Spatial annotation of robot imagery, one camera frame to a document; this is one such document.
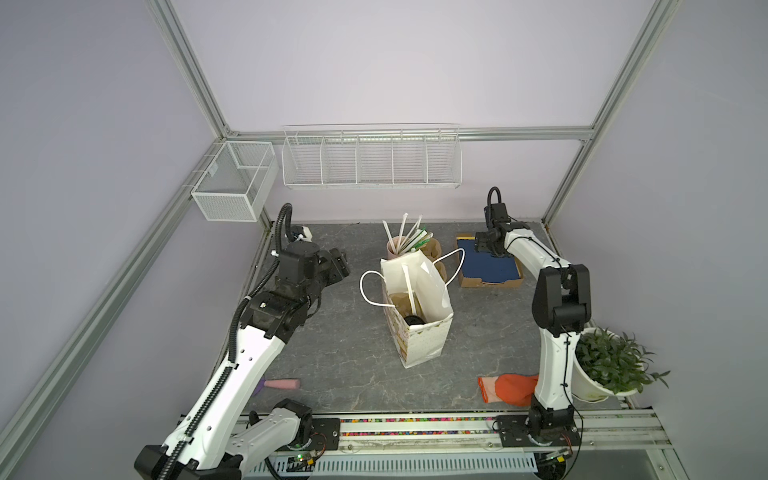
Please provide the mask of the white cartoon gift bag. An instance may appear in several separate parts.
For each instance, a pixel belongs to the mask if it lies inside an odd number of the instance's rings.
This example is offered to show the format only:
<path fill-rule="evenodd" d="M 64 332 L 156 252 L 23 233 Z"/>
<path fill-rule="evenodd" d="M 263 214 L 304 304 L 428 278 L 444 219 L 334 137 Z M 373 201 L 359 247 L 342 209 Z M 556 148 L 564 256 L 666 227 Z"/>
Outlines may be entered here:
<path fill-rule="evenodd" d="M 466 253 L 457 248 L 437 259 L 459 257 L 463 266 Z M 364 272 L 359 290 L 366 303 L 381 308 L 402 366 L 406 369 L 439 357 L 454 318 L 448 286 L 457 274 L 444 279 L 437 261 L 424 253 L 412 252 L 382 260 L 378 270 Z M 383 300 L 374 301 L 366 295 L 364 282 L 374 275 L 381 280 Z"/>

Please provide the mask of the single pulp cup carrier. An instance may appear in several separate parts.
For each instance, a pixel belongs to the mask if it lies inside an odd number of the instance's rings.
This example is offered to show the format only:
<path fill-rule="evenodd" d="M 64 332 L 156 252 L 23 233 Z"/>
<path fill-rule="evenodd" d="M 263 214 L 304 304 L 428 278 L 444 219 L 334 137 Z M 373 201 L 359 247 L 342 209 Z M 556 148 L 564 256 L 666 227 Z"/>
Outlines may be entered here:
<path fill-rule="evenodd" d="M 389 297 L 391 300 L 391 303 L 395 306 L 398 314 L 404 319 L 405 316 L 408 316 L 411 312 L 410 310 L 410 304 L 407 292 L 403 293 L 395 293 Z M 420 305 L 418 297 L 415 295 L 415 302 L 416 307 L 418 310 L 418 316 L 424 319 L 423 316 L 423 309 Z"/>

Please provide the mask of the black coffee cup lid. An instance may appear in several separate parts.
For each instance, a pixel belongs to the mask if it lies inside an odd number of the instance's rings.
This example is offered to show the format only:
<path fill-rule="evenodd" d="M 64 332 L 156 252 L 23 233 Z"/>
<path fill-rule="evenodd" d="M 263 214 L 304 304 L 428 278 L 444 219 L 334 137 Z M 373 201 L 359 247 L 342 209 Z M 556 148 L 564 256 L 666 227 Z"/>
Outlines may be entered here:
<path fill-rule="evenodd" d="M 425 325 L 426 321 L 417 315 L 408 315 L 404 317 L 404 321 L 408 326 Z"/>

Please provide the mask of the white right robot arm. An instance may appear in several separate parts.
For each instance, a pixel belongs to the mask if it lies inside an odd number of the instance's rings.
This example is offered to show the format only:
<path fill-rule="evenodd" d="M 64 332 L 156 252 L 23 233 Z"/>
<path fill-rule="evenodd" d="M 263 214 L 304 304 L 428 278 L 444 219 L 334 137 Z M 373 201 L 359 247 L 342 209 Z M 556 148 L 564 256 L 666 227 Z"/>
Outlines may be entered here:
<path fill-rule="evenodd" d="M 589 270 L 547 248 L 526 224 L 512 219 L 504 203 L 487 203 L 484 216 L 487 230 L 475 235 L 475 250 L 512 257 L 536 279 L 531 311 L 541 347 L 527 430 L 534 443 L 550 444 L 576 427 L 572 377 L 576 346 L 591 319 Z"/>

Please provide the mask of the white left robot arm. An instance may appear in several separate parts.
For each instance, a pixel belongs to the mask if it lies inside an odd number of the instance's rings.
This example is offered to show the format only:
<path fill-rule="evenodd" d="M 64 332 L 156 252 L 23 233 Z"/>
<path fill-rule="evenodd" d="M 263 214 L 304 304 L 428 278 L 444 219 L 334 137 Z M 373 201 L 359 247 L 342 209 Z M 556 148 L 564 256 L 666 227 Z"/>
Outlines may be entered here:
<path fill-rule="evenodd" d="M 304 447 L 312 410 L 290 399 L 246 430 L 234 428 L 258 383 L 297 329 L 314 316 L 325 288 L 349 276 L 344 252 L 324 250 L 292 223 L 284 204 L 274 222 L 274 261 L 238 304 L 224 357 L 188 414 L 134 468 L 143 479 L 242 479 L 285 446 Z"/>

